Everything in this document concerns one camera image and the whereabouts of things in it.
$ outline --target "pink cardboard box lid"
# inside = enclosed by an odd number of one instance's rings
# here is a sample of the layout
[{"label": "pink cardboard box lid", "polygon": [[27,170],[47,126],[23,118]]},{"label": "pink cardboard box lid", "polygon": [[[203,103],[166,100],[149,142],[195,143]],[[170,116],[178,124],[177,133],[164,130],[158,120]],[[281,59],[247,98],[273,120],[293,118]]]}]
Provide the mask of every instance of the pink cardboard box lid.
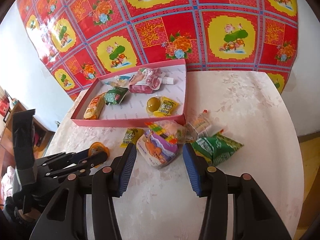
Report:
[{"label": "pink cardboard box lid", "polygon": [[[90,101],[97,95],[107,92],[112,87],[107,85],[108,79],[114,76],[133,74],[140,68],[161,68],[166,76],[174,78],[174,85],[162,84],[160,89],[153,94],[138,94],[128,92],[124,100],[119,105],[105,105],[98,120],[84,120],[83,115]],[[184,59],[156,62],[137,67],[120,70],[101,76],[95,80],[79,105],[76,107],[71,120],[79,126],[94,127],[146,127],[145,122],[155,122],[159,120],[173,120],[184,125],[186,123],[186,84],[187,68]],[[146,103],[154,96],[165,96],[175,100],[180,105],[167,117],[152,117],[146,111]]]}]

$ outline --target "blue rose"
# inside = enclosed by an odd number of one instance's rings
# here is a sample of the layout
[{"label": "blue rose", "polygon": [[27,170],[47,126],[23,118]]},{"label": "blue rose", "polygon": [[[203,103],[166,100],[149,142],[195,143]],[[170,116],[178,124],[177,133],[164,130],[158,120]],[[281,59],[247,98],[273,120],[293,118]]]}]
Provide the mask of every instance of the blue rose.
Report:
[{"label": "blue rose", "polygon": [[182,49],[175,50],[174,55],[176,56],[176,58],[184,58],[184,52]]},{"label": "blue rose", "polygon": [[104,13],[100,14],[99,19],[102,23],[106,23],[106,21],[108,20],[108,16],[105,15]]},{"label": "blue rose", "polygon": [[287,54],[282,54],[280,60],[281,61],[286,61],[287,60]]}]

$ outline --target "screw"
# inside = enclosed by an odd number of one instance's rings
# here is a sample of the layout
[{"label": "screw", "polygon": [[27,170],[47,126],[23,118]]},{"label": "screw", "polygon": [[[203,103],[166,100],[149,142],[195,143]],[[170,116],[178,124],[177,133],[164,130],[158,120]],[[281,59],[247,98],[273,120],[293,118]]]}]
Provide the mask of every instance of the screw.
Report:
[{"label": "screw", "polygon": [[248,174],[248,173],[243,174],[242,177],[243,177],[243,179],[245,179],[245,180],[250,180],[250,179],[252,178],[251,175]]},{"label": "screw", "polygon": [[209,171],[209,172],[216,172],[216,171],[217,171],[217,168],[214,167],[214,166],[209,166],[209,167],[207,168],[207,171]]},{"label": "screw", "polygon": [[76,176],[76,174],[69,174],[68,175],[68,180],[74,180],[75,178],[76,178],[77,176]]},{"label": "screw", "polygon": [[112,168],[110,166],[106,166],[102,168],[102,172],[103,173],[109,173],[112,171]]}]

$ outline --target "table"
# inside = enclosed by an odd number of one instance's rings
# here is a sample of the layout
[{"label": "table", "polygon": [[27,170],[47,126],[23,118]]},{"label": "table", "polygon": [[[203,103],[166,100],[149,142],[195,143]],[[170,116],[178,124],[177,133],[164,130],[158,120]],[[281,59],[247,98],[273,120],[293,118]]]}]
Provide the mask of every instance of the table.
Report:
[{"label": "table", "polygon": [[[250,71],[189,72],[187,87],[187,119],[207,109],[227,136],[244,144],[218,168],[235,176],[251,174],[293,237],[303,202],[302,158],[289,113],[269,77]],[[111,158],[105,163],[109,165],[123,153],[119,145],[126,129],[74,124],[70,117],[84,93],[68,111],[46,155],[78,152],[100,141],[110,149]],[[205,202],[206,198],[198,198],[192,191],[182,155],[156,170],[139,152],[127,191],[114,198],[124,240],[198,239]],[[89,196],[88,235],[94,239],[90,205]],[[229,198],[227,239],[232,239],[232,207]]]}]

